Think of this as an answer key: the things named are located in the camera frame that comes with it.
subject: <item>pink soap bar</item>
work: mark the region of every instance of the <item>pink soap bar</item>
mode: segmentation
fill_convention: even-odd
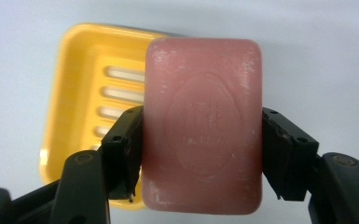
[[[146,54],[142,195],[156,210],[244,215],[261,201],[261,54],[162,38]]]

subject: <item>white background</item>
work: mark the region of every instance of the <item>white background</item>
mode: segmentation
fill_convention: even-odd
[[[188,36],[250,38],[263,52],[263,105],[359,159],[358,1],[0,1],[0,187],[43,185],[41,146],[62,35],[81,22]],[[113,223],[311,223],[304,203],[264,198],[250,216],[111,208]]]

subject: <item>yellow soap dish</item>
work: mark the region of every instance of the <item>yellow soap dish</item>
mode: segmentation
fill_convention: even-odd
[[[67,157],[97,149],[126,109],[144,100],[145,53],[165,35],[84,23],[62,39],[40,150],[39,170],[45,183],[60,178]],[[144,207],[139,181],[133,203],[110,200],[125,209]]]

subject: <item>white surface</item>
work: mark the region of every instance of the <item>white surface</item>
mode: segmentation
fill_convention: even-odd
[[[0,187],[17,198],[38,173],[64,32],[99,22],[189,36],[250,38],[264,55],[263,105],[359,159],[359,1],[0,1]],[[311,223],[305,203],[264,199],[250,216],[111,209],[113,223]]]

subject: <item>screw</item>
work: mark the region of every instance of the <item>screw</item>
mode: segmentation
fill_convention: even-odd
[[[84,164],[89,161],[92,161],[92,155],[89,153],[83,153],[75,157],[75,162],[77,164]]]
[[[351,160],[350,158],[348,158],[346,156],[334,156],[333,160],[338,162],[341,165],[346,165],[346,166],[356,165],[356,162],[354,162],[353,160]]]

